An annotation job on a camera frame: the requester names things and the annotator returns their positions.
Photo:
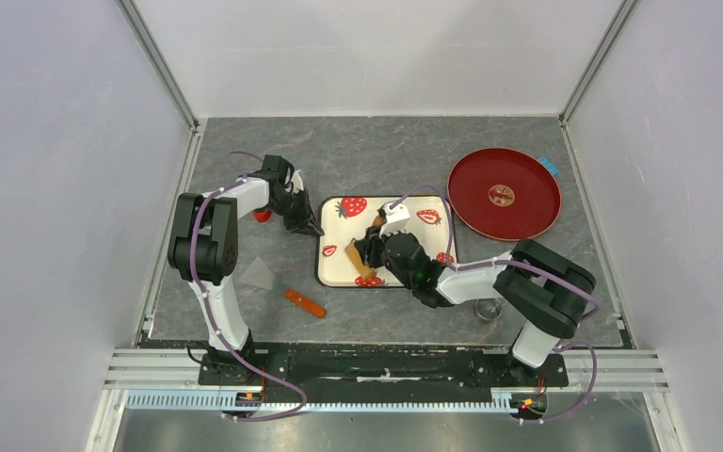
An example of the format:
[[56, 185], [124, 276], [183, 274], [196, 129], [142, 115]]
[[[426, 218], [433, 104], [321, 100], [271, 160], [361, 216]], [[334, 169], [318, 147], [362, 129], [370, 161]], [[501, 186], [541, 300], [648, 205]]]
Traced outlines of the white strawberry print tray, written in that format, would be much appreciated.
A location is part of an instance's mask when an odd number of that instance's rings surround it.
[[[338, 196], [326, 199], [320, 208], [324, 235], [317, 245], [316, 279], [331, 288], [400, 288], [402, 284], [387, 269], [380, 268], [370, 281], [364, 280], [345, 253], [353, 239], [362, 239], [381, 205], [395, 196]], [[437, 196], [412, 196], [403, 201], [410, 212], [405, 226], [425, 248], [426, 254], [441, 263], [454, 262], [457, 251], [448, 247], [450, 227], [442, 200]]]

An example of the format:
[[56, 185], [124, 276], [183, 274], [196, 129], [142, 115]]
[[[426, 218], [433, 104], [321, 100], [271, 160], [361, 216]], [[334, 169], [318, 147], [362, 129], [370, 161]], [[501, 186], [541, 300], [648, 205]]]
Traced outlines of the wooden dough roller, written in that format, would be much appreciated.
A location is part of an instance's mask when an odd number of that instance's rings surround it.
[[374, 279], [378, 268], [383, 266], [384, 240], [380, 230], [385, 223], [383, 217], [376, 216], [363, 238], [351, 238], [345, 246], [345, 255], [363, 280]]

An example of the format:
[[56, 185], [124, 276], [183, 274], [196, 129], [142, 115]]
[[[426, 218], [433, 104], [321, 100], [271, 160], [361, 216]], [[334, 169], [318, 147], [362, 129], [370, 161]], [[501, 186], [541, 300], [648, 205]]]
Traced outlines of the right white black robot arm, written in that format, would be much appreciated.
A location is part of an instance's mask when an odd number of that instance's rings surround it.
[[383, 235], [371, 226], [345, 252], [363, 279], [383, 268], [432, 309], [481, 299], [512, 305], [525, 324], [506, 358], [506, 372], [519, 384], [538, 378], [556, 345], [602, 307], [589, 271], [532, 239], [498, 257], [459, 265], [429, 256], [414, 234]]

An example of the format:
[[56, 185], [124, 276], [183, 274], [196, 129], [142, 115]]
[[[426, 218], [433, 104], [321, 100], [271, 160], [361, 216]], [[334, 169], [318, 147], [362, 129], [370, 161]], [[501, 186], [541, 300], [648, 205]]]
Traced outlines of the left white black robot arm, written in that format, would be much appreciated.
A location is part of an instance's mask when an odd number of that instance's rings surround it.
[[281, 217], [289, 233], [324, 235], [300, 172], [284, 157], [268, 154], [258, 170], [227, 186], [179, 195], [167, 250], [170, 267], [193, 290], [206, 320], [206, 362], [221, 364], [222, 373], [236, 384], [252, 381], [258, 370], [233, 283], [238, 220], [257, 211]]

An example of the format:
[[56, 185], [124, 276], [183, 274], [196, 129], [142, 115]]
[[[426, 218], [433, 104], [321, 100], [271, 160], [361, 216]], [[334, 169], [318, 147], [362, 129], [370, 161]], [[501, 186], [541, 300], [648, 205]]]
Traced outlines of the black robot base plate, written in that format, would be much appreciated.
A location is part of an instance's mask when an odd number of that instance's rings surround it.
[[565, 388], [564, 359], [531, 369], [510, 353], [469, 347], [262, 343], [240, 358], [206, 347], [198, 384], [242, 401], [311, 404], [484, 402], [492, 389]]

